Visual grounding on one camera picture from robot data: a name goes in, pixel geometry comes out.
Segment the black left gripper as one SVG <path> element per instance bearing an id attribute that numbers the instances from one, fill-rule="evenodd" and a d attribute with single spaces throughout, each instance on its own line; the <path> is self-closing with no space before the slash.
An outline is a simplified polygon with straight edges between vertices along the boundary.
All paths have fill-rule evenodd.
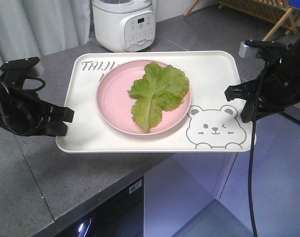
<path id="1" fill-rule="evenodd" d="M 11 94 L 0 84 L 0 127 L 19 136 L 65 136 L 75 112 L 40 100 L 36 93 Z"/>

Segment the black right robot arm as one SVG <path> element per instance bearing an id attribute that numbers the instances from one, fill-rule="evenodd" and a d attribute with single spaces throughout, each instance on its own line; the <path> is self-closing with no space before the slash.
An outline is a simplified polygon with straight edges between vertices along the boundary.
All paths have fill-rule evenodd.
<path id="1" fill-rule="evenodd" d="M 240 115 L 244 123 L 281 113 L 300 102 L 300 38 L 290 45 L 246 40 L 240 44 L 239 56 L 265 62 L 256 79 L 225 90 L 228 101 L 246 101 Z"/>

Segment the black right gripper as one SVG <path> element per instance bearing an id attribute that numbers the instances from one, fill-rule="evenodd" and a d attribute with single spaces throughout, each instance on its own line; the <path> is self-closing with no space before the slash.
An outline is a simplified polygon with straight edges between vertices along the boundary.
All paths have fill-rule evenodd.
<path id="1" fill-rule="evenodd" d="M 230 85 L 225 90 L 227 101 L 245 100 L 241 112 L 243 123 L 281 113 L 300 102 L 300 60 L 279 59 L 266 62 L 261 74 L 252 81 Z"/>

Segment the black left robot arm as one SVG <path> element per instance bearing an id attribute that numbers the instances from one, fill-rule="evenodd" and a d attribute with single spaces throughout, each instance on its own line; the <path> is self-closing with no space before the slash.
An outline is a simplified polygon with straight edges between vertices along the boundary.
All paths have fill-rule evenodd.
<path id="1" fill-rule="evenodd" d="M 65 136 L 74 111 L 40 99 L 36 89 L 23 89 L 16 81 L 5 83 L 0 78 L 0 127 L 18 136 Z"/>

